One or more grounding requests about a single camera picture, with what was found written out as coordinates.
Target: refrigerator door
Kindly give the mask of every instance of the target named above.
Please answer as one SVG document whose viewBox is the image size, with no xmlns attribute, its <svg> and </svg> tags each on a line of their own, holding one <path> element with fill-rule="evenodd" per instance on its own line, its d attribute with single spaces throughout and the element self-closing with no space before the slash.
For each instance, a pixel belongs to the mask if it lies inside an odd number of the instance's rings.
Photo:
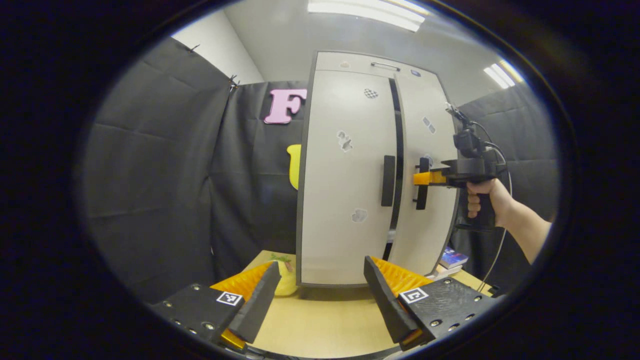
<svg viewBox="0 0 640 360">
<path fill-rule="evenodd" d="M 449 239 L 458 190 L 441 186 L 428 188 L 426 208 L 416 210 L 415 166 L 426 155 L 434 167 L 458 158 L 453 144 L 453 119 L 445 111 L 442 86 L 433 73 L 421 76 L 395 74 L 403 119 L 404 176 L 399 218 L 389 261 L 412 272 L 427 275 L 436 267 Z"/>
<path fill-rule="evenodd" d="M 385 156 L 397 150 L 390 79 L 316 70 L 312 84 L 298 194 L 300 283 L 365 285 L 364 257 L 382 257 L 392 215 L 381 205 Z"/>
</svg>

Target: yellow toy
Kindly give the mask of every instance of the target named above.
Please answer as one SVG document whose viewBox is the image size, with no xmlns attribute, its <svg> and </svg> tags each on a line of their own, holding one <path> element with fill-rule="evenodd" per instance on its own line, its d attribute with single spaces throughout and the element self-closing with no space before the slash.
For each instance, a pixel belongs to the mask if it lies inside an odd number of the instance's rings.
<svg viewBox="0 0 640 360">
<path fill-rule="evenodd" d="M 291 260 L 286 255 L 276 256 L 276 254 L 271 254 L 271 260 L 278 263 L 278 270 L 280 271 L 281 277 L 274 295 L 292 295 L 298 287 L 296 286 L 296 269 L 291 266 Z"/>
<path fill-rule="evenodd" d="M 287 152 L 291 155 L 291 162 L 289 163 L 289 182 L 297 190 L 298 189 L 298 177 L 300 175 L 300 149 L 302 145 L 290 145 L 287 148 Z"/>
</svg>

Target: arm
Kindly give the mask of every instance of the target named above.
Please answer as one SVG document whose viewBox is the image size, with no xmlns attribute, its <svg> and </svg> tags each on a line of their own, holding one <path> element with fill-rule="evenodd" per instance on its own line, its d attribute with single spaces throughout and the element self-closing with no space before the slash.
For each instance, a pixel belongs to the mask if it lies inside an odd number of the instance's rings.
<svg viewBox="0 0 640 360">
<path fill-rule="evenodd" d="M 468 216 L 474 218 L 480 211 L 478 193 L 488 193 L 495 212 L 495 225 L 513 235 L 529 263 L 533 263 L 547 239 L 551 223 L 544 221 L 527 206 L 512 198 L 498 179 L 479 184 L 467 183 L 469 192 Z"/>
</svg>

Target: checkered sticker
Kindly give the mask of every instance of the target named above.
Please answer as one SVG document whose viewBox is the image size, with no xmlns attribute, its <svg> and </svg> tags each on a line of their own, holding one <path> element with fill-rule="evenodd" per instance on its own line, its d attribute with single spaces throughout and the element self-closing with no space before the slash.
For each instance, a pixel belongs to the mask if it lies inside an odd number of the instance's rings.
<svg viewBox="0 0 640 360">
<path fill-rule="evenodd" d="M 429 119 L 427 119 L 427 117 L 423 117 L 422 122 L 427 125 L 432 134 L 436 133 L 436 127 L 431 123 L 431 121 L 429 121 Z"/>
<path fill-rule="evenodd" d="M 375 99 L 378 97 L 378 93 L 371 89 L 364 89 L 364 95 L 370 99 Z"/>
<path fill-rule="evenodd" d="M 406 301 L 407 304 L 411 304 L 412 302 L 420 301 L 422 299 L 428 298 L 429 295 L 425 293 L 420 288 L 415 288 L 412 290 L 407 290 L 400 293 L 400 296 Z"/>
<path fill-rule="evenodd" d="M 228 293 L 228 292 L 225 291 L 225 292 L 222 293 L 222 295 L 220 295 L 218 297 L 218 299 L 216 301 L 217 302 L 221 302 L 223 304 L 236 306 L 241 298 L 242 298 L 242 295 L 238 295 L 238 294 L 234 294 L 234 293 Z"/>
</svg>

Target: cable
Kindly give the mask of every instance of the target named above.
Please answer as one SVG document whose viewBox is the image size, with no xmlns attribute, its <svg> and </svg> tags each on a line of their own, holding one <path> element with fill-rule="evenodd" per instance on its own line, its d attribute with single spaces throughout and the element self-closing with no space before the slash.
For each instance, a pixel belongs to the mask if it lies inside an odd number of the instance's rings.
<svg viewBox="0 0 640 360">
<path fill-rule="evenodd" d="M 500 155 L 500 157 L 502 158 L 502 161 L 504 162 L 504 164 L 507 164 L 507 159 L 504 157 L 502 150 L 500 150 L 497 145 L 495 145 L 493 143 L 490 144 L 490 148 L 493 149 L 497 154 Z M 509 195 L 513 196 L 513 184 L 511 183 L 511 173 L 509 172 L 509 168 L 507 167 L 507 175 L 509 176 Z M 500 255 L 500 251 L 502 250 L 502 244 L 504 243 L 504 237 L 505 235 L 507 235 L 507 229 L 505 229 L 502 232 L 502 239 L 500 239 L 500 245 L 498 246 L 498 251 L 495 253 L 495 258 L 493 259 L 493 263 L 491 264 L 491 267 L 489 268 L 489 271 L 486 272 L 486 275 L 484 276 L 484 279 L 482 279 L 482 282 L 480 282 L 480 286 L 478 286 L 477 291 L 480 292 L 482 291 L 482 289 L 484 289 L 484 286 L 486 284 L 486 280 L 489 277 L 489 274 L 491 273 L 491 270 L 493 270 L 493 266 L 495 265 L 495 262 L 498 260 L 498 256 Z"/>
<path fill-rule="evenodd" d="M 487 131 L 486 131 L 486 129 L 484 128 L 484 126 L 480 125 L 480 123 L 475 122 L 475 121 L 472 121 L 472 122 L 471 122 L 471 124 L 472 124 L 472 125 L 479 126 L 479 127 L 484 131 L 484 133 L 486 134 L 487 139 L 489 139 L 489 141 L 493 143 L 493 140 L 491 140 L 491 136 L 489 136 L 489 133 L 487 133 Z"/>
</svg>

